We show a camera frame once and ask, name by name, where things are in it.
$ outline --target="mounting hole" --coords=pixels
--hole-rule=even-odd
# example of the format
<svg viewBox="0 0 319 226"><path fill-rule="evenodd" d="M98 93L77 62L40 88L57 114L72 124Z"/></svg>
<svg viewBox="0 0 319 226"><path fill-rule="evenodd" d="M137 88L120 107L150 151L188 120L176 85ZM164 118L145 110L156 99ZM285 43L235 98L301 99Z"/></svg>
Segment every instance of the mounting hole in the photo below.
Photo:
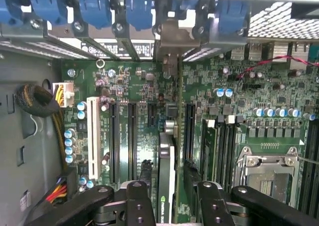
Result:
<svg viewBox="0 0 319 226"><path fill-rule="evenodd" d="M143 219L142 217L138 217L138 218L136 219L136 221L137 221L139 224L141 224L141 223L144 222L144 219Z"/></svg>
<svg viewBox="0 0 319 226"><path fill-rule="evenodd" d="M120 214L119 214L119 219L121 221L125 221L125 211L121 211Z"/></svg>
<svg viewBox="0 0 319 226"><path fill-rule="evenodd" d="M220 217L216 217L215 218L215 222L218 223L218 224L221 224L222 220Z"/></svg>
<svg viewBox="0 0 319 226"><path fill-rule="evenodd" d="M140 187L140 186L142 186L142 185L141 185L139 182L136 182L136 183L133 184L133 186L134 186L134 187Z"/></svg>
<svg viewBox="0 0 319 226"><path fill-rule="evenodd" d="M102 69L105 66L105 61L103 59L98 59L95 62L97 68Z"/></svg>
<svg viewBox="0 0 319 226"><path fill-rule="evenodd" d="M48 79L44 79L42 82L42 88L46 89L47 91L51 90L51 83Z"/></svg>

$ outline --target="black pcie slot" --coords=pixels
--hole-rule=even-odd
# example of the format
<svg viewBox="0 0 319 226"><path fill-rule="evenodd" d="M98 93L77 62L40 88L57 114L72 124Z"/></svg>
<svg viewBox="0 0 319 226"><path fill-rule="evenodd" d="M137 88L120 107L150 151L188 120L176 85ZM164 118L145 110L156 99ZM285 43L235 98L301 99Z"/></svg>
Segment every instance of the black pcie slot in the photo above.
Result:
<svg viewBox="0 0 319 226"><path fill-rule="evenodd" d="M110 104L109 109L109 139L110 139L110 183L117 184L119 180L119 106Z"/></svg>
<svg viewBox="0 0 319 226"><path fill-rule="evenodd" d="M129 180L137 179L138 105L128 104Z"/></svg>
<svg viewBox="0 0 319 226"><path fill-rule="evenodd" d="M191 159L194 147L195 104L186 104L184 130L184 161Z"/></svg>
<svg viewBox="0 0 319 226"><path fill-rule="evenodd" d="M140 181L148 186L149 198L152 196L152 162L151 160L143 160L141 165Z"/></svg>
<svg viewBox="0 0 319 226"><path fill-rule="evenodd" d="M310 121L307 137L305 157L310 160L319 160L319 120ZM318 178L319 166L304 162L302 186L299 201L299 210L314 218L319 218Z"/></svg>
<svg viewBox="0 0 319 226"><path fill-rule="evenodd" d="M156 126L157 105L155 103L148 104L148 127Z"/></svg>

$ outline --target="pcie slot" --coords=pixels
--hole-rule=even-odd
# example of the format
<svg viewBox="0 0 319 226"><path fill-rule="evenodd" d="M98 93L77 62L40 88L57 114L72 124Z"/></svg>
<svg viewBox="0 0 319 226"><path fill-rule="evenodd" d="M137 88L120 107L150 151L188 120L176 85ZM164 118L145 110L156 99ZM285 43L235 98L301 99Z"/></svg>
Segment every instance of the pcie slot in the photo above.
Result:
<svg viewBox="0 0 319 226"><path fill-rule="evenodd" d="M100 98L87 98L89 178L98 180L101 174Z"/></svg>
<svg viewBox="0 0 319 226"><path fill-rule="evenodd" d="M194 147L195 104L185 106L184 160L191 159Z"/></svg>
<svg viewBox="0 0 319 226"><path fill-rule="evenodd" d="M129 180L137 179L138 105L128 104Z"/></svg>
<svg viewBox="0 0 319 226"><path fill-rule="evenodd" d="M109 108L109 145L110 145L110 183L117 184L119 180L119 106L110 104Z"/></svg>

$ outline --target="motherboard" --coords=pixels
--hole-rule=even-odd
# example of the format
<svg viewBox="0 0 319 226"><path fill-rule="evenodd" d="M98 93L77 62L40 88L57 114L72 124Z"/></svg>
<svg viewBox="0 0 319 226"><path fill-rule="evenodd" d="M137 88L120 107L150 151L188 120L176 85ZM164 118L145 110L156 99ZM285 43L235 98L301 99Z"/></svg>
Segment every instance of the motherboard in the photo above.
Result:
<svg viewBox="0 0 319 226"><path fill-rule="evenodd" d="M178 77L168 77L159 63L64 61L62 79L74 87L74 104L64 108L66 160L77 167L79 191L142 180L160 223L164 211L172 222L191 222L183 169L191 160L201 180L226 192L248 185L300 207L307 182L296 155L305 157L316 121L317 69L272 62L236 77L256 63L217 57L183 63ZM171 146L173 161L165 162ZM162 195L167 185L173 195ZM161 208L167 201L170 208Z"/></svg>

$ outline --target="green circuit board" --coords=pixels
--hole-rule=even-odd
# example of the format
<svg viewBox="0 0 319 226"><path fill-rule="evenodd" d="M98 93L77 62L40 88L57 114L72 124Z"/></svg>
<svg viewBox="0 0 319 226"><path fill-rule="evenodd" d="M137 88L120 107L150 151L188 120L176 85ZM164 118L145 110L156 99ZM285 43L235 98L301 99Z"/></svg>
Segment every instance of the green circuit board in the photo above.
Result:
<svg viewBox="0 0 319 226"><path fill-rule="evenodd" d="M316 113L315 108L319 105L318 87L316 83L317 69L310 72L304 71L299 77L288 77L289 65L287 63L274 63L263 65L256 69L262 77L245 79L245 81L231 80L229 75L239 74L256 62L233 61L212 59L201 63L183 64L179 70L182 76L179 80L165 79L162 76L162 66L151 62L106 62L103 69L96 67L94 61L65 61L62 66L62 79L66 82L74 82L75 105L85 101L90 96L100 96L100 90L95 87L97 79L103 79L107 70L113 69L116 77L108 79L110 100L119 105L120 124L120 157L119 176L117 181L111 181L109 168L103 167L99 184L111 185L115 189L120 183L129 178L128 173L128 104L137 102L138 106L138 136L137 151L138 165L137 175L141 169L141 162L145 159L152 160L152 203L156 205L157 193L157 160L158 160L158 135L164 130L165 106L167 102L177 102L180 112L177 117L180 135L176 139L180 154L180 164L177 166L178 184L176 185L175 223L191 222L194 218L190 214L187 197L183 187L183 149L184 136L188 134L185 126L185 106L195 106L195 121L193 129L193 153L192 159L200 166L200 153L202 147L203 120L216 119L216 115L242 116L244 122L235 129L234 152L232 162L238 158L243 147L249 145L255 154L285 154L290 147L296 147L300 156L305 154L306 136L309 121L303 118L304 113ZM227 68L227 74L221 74L221 69ZM67 70L75 69L76 77L67 75ZM284 84L285 89L275 90L275 84ZM258 89L245 89L244 84L261 85ZM217 89L231 89L232 97L217 97ZM164 96L164 104L159 104L159 94ZM156 104L156 125L150 127L147 121L147 104ZM276 110L298 109L299 116L294 117L257 117L253 113L255 108L271 108ZM101 136L102 155L109 151L109 111L101 112ZM65 128L77 128L77 109L65 109ZM282 130L281 135L269 135L267 129ZM78 162L85 161L87 157L87 134L77 132L76 155ZM299 179L297 197L300 192L301 180Z"/></svg>

